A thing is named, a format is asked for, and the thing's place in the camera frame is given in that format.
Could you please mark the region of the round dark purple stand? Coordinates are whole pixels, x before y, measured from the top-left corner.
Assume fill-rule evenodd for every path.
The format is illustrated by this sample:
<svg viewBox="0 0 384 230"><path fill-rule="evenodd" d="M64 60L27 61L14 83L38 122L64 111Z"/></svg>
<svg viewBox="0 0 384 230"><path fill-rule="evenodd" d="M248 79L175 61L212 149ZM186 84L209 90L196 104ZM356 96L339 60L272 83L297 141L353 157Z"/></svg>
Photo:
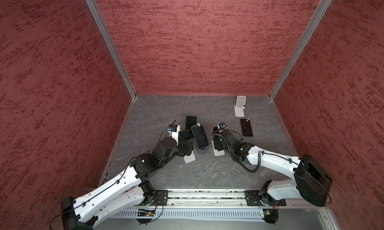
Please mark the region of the round dark purple stand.
<svg viewBox="0 0 384 230"><path fill-rule="evenodd" d="M196 151L198 154L206 155L209 153L209 150L210 150L210 148L207 146L207 147L204 147L202 149L197 149Z"/></svg>

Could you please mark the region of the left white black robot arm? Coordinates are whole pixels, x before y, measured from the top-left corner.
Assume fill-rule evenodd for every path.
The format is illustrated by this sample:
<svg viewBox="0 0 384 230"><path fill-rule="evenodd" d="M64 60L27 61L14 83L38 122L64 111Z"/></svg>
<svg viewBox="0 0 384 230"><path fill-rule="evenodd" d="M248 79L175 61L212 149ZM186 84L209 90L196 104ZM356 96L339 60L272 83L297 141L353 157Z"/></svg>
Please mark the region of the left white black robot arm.
<svg viewBox="0 0 384 230"><path fill-rule="evenodd" d="M150 204L156 194L149 182L174 157L190 156L192 139L165 137L152 151L133 157L126 168L97 189L81 197L67 197L58 215L65 230L92 230L128 207Z"/></svg>

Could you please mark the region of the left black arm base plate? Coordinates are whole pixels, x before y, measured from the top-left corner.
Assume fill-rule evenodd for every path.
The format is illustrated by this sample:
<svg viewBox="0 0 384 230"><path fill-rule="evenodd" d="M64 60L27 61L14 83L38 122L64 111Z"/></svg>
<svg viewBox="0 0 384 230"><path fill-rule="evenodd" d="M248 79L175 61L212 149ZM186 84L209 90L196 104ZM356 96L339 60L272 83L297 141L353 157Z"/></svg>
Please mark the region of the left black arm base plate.
<svg viewBox="0 0 384 230"><path fill-rule="evenodd" d="M166 206L168 201L168 190L154 190L145 196L142 206L158 206L159 204Z"/></svg>

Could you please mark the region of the white phone stand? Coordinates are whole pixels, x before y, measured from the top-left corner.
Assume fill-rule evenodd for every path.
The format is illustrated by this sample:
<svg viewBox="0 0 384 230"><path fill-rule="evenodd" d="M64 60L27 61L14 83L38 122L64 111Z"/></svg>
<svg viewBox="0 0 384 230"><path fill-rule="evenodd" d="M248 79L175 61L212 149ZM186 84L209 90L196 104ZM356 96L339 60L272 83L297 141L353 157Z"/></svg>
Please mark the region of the white phone stand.
<svg viewBox="0 0 384 230"><path fill-rule="evenodd" d="M243 118L245 116L244 110L246 105L246 96L237 96L236 104L234 105L234 112L237 118Z"/></svg>
<svg viewBox="0 0 384 230"><path fill-rule="evenodd" d="M225 155L225 151L224 151L224 150L218 151L218 150L216 149L214 140L212 140L212 147L213 147L214 155L215 155L216 157L220 157L220 156L224 156L224 155Z"/></svg>

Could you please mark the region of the front left white stand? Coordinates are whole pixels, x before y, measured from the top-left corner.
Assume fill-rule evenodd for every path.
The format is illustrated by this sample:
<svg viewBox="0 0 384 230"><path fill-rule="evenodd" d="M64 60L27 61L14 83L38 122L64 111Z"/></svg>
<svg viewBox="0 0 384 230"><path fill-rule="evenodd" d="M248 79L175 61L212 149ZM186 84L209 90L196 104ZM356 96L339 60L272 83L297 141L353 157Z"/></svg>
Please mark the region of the front left white stand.
<svg viewBox="0 0 384 230"><path fill-rule="evenodd" d="M194 152L192 151L189 156L186 155L186 156L183 157L183 159L184 159L185 163L188 164L188 163L191 163L191 162L195 161L196 157L195 157Z"/></svg>

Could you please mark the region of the aluminium front rail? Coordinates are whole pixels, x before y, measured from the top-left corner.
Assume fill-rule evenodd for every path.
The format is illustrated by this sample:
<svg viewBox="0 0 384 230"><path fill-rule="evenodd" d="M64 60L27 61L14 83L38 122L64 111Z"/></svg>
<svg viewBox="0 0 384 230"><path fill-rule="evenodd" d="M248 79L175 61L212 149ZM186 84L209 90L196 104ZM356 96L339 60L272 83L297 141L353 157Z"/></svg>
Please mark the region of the aluminium front rail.
<svg viewBox="0 0 384 230"><path fill-rule="evenodd" d="M248 207L245 191L243 189L167 189L169 191L167 208L272 208L272 207ZM287 205L279 208L288 209L316 209L303 199L286 199Z"/></svg>

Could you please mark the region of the back black phone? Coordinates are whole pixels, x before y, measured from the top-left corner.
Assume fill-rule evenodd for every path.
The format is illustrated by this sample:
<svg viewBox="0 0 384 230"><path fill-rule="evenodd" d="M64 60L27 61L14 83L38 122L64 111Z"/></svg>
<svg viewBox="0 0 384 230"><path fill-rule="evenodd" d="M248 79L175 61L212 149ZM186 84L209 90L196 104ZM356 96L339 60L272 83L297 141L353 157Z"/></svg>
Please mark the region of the back black phone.
<svg viewBox="0 0 384 230"><path fill-rule="evenodd" d="M187 115L186 116L186 126L185 129L191 131L192 127L197 125L197 117L196 116L191 116Z"/></svg>

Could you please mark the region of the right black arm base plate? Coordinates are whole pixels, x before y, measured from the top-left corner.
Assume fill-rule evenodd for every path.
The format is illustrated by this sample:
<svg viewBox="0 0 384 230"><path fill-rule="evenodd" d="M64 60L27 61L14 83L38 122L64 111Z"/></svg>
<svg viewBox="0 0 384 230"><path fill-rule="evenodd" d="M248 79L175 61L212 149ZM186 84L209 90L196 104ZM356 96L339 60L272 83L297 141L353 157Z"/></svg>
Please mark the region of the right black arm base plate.
<svg viewBox="0 0 384 230"><path fill-rule="evenodd" d="M248 207L285 207L287 205L285 199L275 200L268 193L260 193L260 191L245 191L245 198Z"/></svg>

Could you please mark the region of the aluminium corner post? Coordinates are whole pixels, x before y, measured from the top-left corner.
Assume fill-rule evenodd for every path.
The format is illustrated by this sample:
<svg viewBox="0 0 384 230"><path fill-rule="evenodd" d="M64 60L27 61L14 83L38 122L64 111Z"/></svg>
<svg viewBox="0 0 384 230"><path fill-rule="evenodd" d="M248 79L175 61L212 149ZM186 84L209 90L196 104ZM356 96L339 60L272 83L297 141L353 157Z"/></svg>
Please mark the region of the aluminium corner post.
<svg viewBox="0 0 384 230"><path fill-rule="evenodd" d="M283 86L285 80L287 79L287 77L290 74L291 70L293 69L295 63L299 59L301 53L303 52L304 48L306 47L308 41L310 40L311 36L313 35L314 31L316 30L318 24L320 23L321 19L323 18L324 14L326 13L326 11L329 8L332 1L333 0L320 0L320 2L318 3L312 17L310 18L305 30L302 33L300 40L298 41L291 57L289 58L289 60L288 60L287 64L285 65L280 77L278 78L278 81L276 82L271 93L269 94L270 101L274 101L279 90Z"/></svg>
<svg viewBox="0 0 384 230"><path fill-rule="evenodd" d="M127 90L130 93L131 98L133 101L136 100L137 94L136 91L134 90L133 84L128 76L128 73L126 71L126 68L124 67L123 61L118 53L118 50L113 42L113 39L107 29L107 26L105 24L105 21L103 20L102 14L97 6L96 0L85 0L92 16L93 19L103 37L103 40L115 62L115 65L124 81L124 84L127 88Z"/></svg>

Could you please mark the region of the right aluminium corner post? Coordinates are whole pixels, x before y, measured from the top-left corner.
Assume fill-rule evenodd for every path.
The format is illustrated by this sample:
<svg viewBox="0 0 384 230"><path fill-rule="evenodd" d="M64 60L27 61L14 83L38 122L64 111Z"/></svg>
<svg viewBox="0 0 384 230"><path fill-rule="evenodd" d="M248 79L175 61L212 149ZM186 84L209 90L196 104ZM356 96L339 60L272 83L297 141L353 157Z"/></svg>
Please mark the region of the right aluminium corner post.
<svg viewBox="0 0 384 230"><path fill-rule="evenodd" d="M324 14L326 13L326 11L329 8L332 1L333 0L320 0L320 2L318 3L312 17L310 18L305 30L302 33L300 40L298 41L291 57L289 58L289 60L288 60L287 64L285 65L280 77L278 78L278 81L276 82L271 93L269 94L270 101L274 101L279 90L283 86L285 80L287 79L287 77L290 74L291 70L293 69L295 63L299 59L301 53L303 52L304 48L306 47L308 41L310 40L311 36L313 35L314 31L316 30L318 24L320 23L321 19L323 18Z"/></svg>

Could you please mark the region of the tilted black phone with tag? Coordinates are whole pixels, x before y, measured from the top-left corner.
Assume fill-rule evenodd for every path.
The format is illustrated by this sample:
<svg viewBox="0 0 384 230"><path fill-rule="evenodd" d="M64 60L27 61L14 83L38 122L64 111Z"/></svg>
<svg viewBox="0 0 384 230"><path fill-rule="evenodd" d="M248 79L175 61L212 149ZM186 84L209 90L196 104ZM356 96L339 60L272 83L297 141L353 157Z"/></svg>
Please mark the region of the tilted black phone with tag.
<svg viewBox="0 0 384 230"><path fill-rule="evenodd" d="M209 145L209 142L203 124L197 123L191 127L191 130L198 148L200 150L205 149Z"/></svg>

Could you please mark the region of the left aluminium corner post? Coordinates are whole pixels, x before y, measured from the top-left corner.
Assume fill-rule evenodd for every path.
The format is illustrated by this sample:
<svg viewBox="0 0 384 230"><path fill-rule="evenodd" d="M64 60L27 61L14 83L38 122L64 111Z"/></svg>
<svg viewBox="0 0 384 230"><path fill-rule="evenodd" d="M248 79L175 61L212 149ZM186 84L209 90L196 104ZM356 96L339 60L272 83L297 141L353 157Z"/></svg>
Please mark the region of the left aluminium corner post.
<svg viewBox="0 0 384 230"><path fill-rule="evenodd" d="M133 84L128 76L128 73L126 71L126 68L124 67L123 61L118 53L118 50L113 42L113 39L107 29L107 26L105 24L105 21L103 20L102 14L97 6L96 0L85 0L92 16L93 19L103 37L103 40L115 62L115 65L124 81L124 84L127 88L127 90L130 93L131 98L133 101L136 100L137 94L136 91L134 90Z"/></svg>

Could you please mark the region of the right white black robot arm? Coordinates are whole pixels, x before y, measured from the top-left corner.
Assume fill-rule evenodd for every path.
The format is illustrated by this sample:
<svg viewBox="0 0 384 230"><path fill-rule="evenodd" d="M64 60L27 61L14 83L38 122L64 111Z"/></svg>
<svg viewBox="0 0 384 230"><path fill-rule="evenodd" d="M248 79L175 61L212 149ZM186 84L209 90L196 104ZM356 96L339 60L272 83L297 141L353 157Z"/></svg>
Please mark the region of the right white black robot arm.
<svg viewBox="0 0 384 230"><path fill-rule="evenodd" d="M263 206L279 206L287 199L301 199L316 207L332 203L330 189L332 177L310 155L293 157L264 150L238 140L232 131L214 130L214 145L227 152L244 170L255 174L261 168L270 169L287 180L267 180L254 197Z"/></svg>

